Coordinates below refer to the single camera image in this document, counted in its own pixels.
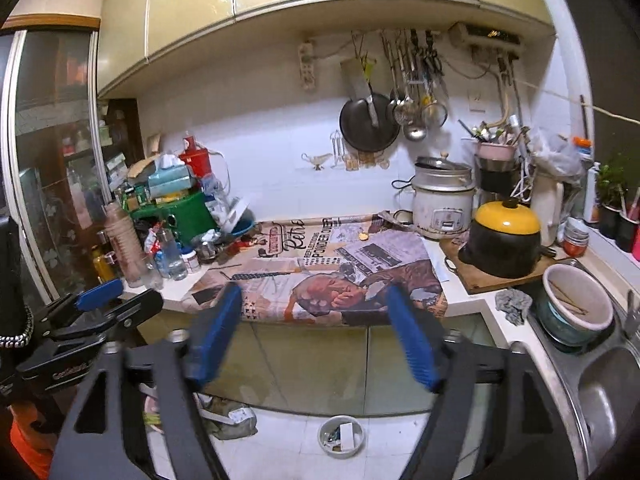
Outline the white trash bowl on floor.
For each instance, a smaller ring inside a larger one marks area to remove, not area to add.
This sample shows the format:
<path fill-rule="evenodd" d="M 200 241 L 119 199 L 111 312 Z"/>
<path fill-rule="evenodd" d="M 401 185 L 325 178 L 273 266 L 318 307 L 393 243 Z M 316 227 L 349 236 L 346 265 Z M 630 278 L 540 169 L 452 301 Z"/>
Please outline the white trash bowl on floor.
<path fill-rule="evenodd" d="M 366 437 L 363 424 L 347 415 L 336 415 L 325 420 L 317 432 L 322 451 L 338 460 L 356 456 L 363 449 Z"/>

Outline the newspaper sheet on counter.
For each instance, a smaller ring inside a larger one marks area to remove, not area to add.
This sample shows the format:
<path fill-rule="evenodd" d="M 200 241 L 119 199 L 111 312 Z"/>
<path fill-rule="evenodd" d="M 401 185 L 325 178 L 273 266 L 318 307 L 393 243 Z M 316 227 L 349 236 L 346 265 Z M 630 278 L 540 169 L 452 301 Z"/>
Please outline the newspaper sheet on counter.
<path fill-rule="evenodd" d="M 447 311 L 447 299 L 423 237 L 393 223 L 391 229 L 370 240 L 348 244 L 338 248 L 334 257 L 318 259 L 258 258 L 250 232 L 216 255 L 203 276 L 182 295 L 183 311 L 195 313 L 211 307 L 230 282 L 241 286 L 243 316 L 250 322 L 385 325 L 385 293 L 394 283 L 408 290 L 418 308 L 438 318 Z"/>

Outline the glass door cabinet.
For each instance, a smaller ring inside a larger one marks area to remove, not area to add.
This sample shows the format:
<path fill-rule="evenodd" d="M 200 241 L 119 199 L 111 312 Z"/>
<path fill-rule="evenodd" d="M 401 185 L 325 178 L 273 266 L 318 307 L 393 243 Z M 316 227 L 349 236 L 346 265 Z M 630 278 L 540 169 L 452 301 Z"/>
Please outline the glass door cabinet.
<path fill-rule="evenodd" d="M 44 304 L 98 284 L 104 226 L 96 33 L 32 27 L 1 37 L 1 179 L 26 282 Z"/>

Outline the upper kitchen cabinets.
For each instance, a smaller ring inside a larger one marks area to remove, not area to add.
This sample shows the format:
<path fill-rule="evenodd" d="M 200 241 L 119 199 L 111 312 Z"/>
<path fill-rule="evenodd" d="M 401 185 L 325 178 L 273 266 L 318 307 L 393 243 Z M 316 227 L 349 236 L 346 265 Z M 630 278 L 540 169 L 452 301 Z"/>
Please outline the upper kitchen cabinets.
<path fill-rule="evenodd" d="M 283 37 L 457 22 L 523 38 L 554 29 L 544 0 L 103 0 L 96 90 L 135 96 L 208 56 Z"/>

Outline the pink utensil holder bowl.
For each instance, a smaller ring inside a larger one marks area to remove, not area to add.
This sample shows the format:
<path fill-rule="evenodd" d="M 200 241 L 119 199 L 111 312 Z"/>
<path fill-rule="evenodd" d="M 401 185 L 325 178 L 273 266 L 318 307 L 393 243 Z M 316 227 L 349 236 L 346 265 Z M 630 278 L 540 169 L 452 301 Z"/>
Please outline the pink utensil holder bowl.
<path fill-rule="evenodd" d="M 515 146 L 508 144 L 480 142 L 476 146 L 478 157 L 496 160 L 497 162 L 508 162 L 514 159 Z"/>

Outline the red plastic jug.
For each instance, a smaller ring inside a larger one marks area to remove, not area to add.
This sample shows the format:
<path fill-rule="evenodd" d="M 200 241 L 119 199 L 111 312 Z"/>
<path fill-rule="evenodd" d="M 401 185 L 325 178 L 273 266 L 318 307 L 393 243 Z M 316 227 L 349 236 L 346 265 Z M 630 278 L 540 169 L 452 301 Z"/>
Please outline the red plastic jug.
<path fill-rule="evenodd" d="M 179 158 L 191 168 L 192 174 L 199 179 L 212 173 L 209 151 L 207 148 L 199 146 L 194 136 L 183 138 L 183 151 L 179 154 Z"/>

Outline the white rice cooker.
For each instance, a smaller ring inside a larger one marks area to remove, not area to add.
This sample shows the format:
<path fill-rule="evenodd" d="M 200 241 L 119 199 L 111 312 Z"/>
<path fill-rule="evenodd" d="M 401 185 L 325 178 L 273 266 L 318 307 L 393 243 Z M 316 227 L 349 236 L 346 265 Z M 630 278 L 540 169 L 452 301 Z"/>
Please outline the white rice cooker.
<path fill-rule="evenodd" d="M 470 166 L 419 156 L 411 187 L 413 225 L 424 236 L 441 240 L 469 229 L 475 195 Z"/>

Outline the black pot yellow lid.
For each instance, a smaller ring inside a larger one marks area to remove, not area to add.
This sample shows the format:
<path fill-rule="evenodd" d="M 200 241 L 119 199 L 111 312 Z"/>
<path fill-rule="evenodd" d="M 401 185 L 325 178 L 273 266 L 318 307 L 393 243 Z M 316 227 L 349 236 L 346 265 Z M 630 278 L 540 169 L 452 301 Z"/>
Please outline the black pot yellow lid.
<path fill-rule="evenodd" d="M 509 198 L 477 209 L 458 258 L 497 278 L 524 278 L 539 261 L 540 248 L 538 217 L 516 198 Z"/>

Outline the black hanging frying pan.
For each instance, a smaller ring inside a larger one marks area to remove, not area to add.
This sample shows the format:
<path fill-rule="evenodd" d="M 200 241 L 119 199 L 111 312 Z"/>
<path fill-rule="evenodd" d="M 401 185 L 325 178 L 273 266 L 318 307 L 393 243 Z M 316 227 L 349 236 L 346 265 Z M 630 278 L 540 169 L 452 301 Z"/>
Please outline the black hanging frying pan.
<path fill-rule="evenodd" d="M 357 151 L 377 153 L 389 148 L 397 139 L 399 125 L 390 110 L 390 99 L 372 94 L 378 124 L 373 125 L 366 100 L 347 101 L 340 113 L 340 129 L 346 143 Z"/>

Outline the blue plastic basin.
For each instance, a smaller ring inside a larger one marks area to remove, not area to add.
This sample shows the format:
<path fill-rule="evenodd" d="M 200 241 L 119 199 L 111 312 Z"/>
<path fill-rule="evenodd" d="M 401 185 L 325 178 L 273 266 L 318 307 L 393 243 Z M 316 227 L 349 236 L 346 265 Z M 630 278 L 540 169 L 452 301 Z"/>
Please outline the blue plastic basin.
<path fill-rule="evenodd" d="M 250 230 L 253 229 L 254 226 L 255 226 L 255 220 L 253 217 L 243 216 L 240 218 L 238 223 L 233 227 L 231 232 L 226 235 L 226 237 L 229 240 L 231 240 L 232 238 L 241 237 L 247 234 L 248 232 L 250 232 Z"/>

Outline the white bucket in sink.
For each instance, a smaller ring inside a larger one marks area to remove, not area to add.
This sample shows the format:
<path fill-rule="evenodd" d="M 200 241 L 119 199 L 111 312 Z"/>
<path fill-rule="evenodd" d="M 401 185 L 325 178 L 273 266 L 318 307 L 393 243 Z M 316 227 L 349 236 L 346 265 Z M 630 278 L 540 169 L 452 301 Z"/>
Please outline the white bucket in sink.
<path fill-rule="evenodd" d="M 604 287 L 588 272 L 558 263 L 544 271 L 535 314 L 552 340 L 582 348 L 610 327 L 614 307 Z"/>

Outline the steel sink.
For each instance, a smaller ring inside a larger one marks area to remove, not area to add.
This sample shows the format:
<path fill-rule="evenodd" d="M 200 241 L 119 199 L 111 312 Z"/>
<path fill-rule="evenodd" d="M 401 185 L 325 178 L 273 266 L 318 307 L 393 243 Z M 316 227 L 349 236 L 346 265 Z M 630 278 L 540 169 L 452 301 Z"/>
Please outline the steel sink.
<path fill-rule="evenodd" d="M 575 259 L 559 263 L 588 272 Z M 639 298 L 630 290 L 628 309 L 623 310 L 607 292 L 614 307 L 613 323 L 591 344 L 568 348 L 552 340 L 536 318 L 542 278 L 521 290 L 533 298 L 527 319 L 559 375 L 584 454 L 580 463 L 591 474 L 628 422 L 639 419 L 634 412 L 639 403 Z"/>

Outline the hanging metal ladle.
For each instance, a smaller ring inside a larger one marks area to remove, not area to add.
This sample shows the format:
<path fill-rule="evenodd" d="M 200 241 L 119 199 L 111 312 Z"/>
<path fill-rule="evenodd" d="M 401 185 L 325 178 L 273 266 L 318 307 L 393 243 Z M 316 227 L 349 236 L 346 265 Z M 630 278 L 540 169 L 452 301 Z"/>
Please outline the hanging metal ladle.
<path fill-rule="evenodd" d="M 405 86 L 405 109 L 409 114 L 409 122 L 405 128 L 406 138 L 412 142 L 421 142 L 426 137 L 426 129 L 422 120 L 420 96 L 413 89 L 413 76 L 416 71 L 413 59 L 409 53 L 406 34 L 402 32 L 398 40 L 399 61 L 402 66 L 402 80 Z"/>

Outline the green plastic box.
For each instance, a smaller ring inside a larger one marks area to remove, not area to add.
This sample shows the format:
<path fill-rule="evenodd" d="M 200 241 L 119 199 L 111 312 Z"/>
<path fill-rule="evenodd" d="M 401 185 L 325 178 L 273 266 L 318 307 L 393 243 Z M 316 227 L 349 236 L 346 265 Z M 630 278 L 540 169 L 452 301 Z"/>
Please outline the green plastic box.
<path fill-rule="evenodd" d="M 174 237 L 183 245 L 210 229 L 216 229 L 217 223 L 205 205 L 205 196 L 197 192 L 168 204 L 148 205 L 130 212 L 134 225 L 154 226 L 163 222 L 174 233 Z"/>

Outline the retro printed table mat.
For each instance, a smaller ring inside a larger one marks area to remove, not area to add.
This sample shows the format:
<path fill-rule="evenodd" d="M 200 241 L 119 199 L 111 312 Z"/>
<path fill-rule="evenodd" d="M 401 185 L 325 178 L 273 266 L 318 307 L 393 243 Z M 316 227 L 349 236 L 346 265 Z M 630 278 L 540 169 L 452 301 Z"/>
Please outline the retro printed table mat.
<path fill-rule="evenodd" d="M 392 228 L 378 214 L 259 222 L 250 232 L 263 259 L 334 257 L 337 249 Z"/>

